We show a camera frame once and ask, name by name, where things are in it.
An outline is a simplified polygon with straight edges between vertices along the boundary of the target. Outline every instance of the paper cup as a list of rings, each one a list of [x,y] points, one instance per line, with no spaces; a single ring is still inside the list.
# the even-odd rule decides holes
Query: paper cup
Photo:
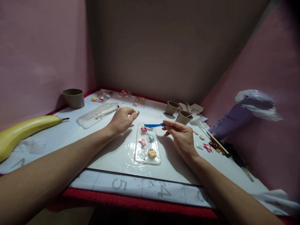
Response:
[[[176,118],[176,122],[182,123],[183,125],[187,125],[192,119],[193,116],[191,113],[184,110],[180,110],[178,117]]]
[[[168,105],[166,107],[165,114],[169,115],[169,116],[173,116],[173,114],[177,110],[179,110],[179,108],[180,108],[180,105],[178,105],[177,103],[168,101]]]
[[[69,106],[73,109],[80,109],[84,106],[83,90],[70,88],[62,90],[62,95]]]

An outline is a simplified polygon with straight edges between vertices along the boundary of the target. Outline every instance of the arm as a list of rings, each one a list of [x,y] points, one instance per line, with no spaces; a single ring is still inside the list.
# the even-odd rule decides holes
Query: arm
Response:
[[[178,153],[191,168],[207,193],[231,224],[283,224],[255,198],[221,174],[194,148],[193,129],[181,123],[163,121]]]
[[[138,114],[119,108],[105,128],[1,177],[1,224],[23,224],[35,216]]]

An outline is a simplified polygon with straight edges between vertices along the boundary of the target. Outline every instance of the hand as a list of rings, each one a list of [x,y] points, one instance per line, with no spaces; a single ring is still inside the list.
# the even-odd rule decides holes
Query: hand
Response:
[[[110,129],[112,133],[119,135],[129,128],[138,115],[139,111],[135,111],[133,108],[120,107],[106,128]]]
[[[188,163],[189,159],[199,156],[194,147],[192,128],[174,121],[164,120],[163,123],[165,126],[162,128],[162,130],[167,131],[164,136],[173,136],[178,153],[186,163]]]

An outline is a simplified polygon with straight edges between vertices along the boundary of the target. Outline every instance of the blue spatula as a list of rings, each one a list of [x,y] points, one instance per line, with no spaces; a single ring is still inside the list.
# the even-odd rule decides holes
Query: blue spatula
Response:
[[[149,128],[154,128],[154,127],[159,127],[159,126],[164,126],[165,124],[144,124],[145,127],[149,127]]]

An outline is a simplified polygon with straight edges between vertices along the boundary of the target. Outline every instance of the banana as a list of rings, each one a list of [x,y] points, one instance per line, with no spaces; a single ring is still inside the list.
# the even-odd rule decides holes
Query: banana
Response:
[[[64,120],[57,116],[42,116],[18,123],[0,133],[0,162],[9,157],[15,147],[25,138]]]

